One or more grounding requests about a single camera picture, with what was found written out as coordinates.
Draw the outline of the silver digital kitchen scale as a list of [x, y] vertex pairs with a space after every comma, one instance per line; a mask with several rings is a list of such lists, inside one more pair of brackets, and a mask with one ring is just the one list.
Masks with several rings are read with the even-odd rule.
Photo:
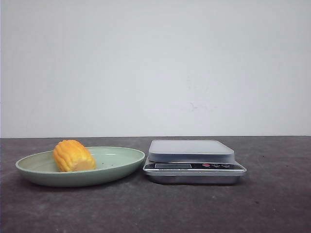
[[154, 140], [144, 174], [160, 184], [235, 184], [247, 169], [217, 140]]

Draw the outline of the light green oval plate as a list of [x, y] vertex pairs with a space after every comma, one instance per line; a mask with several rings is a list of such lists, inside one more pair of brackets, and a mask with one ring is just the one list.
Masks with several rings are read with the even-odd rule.
[[87, 171], [60, 172], [52, 151], [26, 156], [16, 162], [22, 178], [49, 187], [83, 187], [122, 179], [135, 172], [145, 160], [145, 153], [123, 147], [88, 147], [96, 168]]

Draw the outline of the yellow corn cob piece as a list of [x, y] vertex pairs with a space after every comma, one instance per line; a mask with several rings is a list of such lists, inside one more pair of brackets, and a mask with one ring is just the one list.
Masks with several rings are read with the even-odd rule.
[[60, 172], [94, 170], [96, 162], [89, 150], [76, 140], [63, 140], [53, 149], [53, 159]]

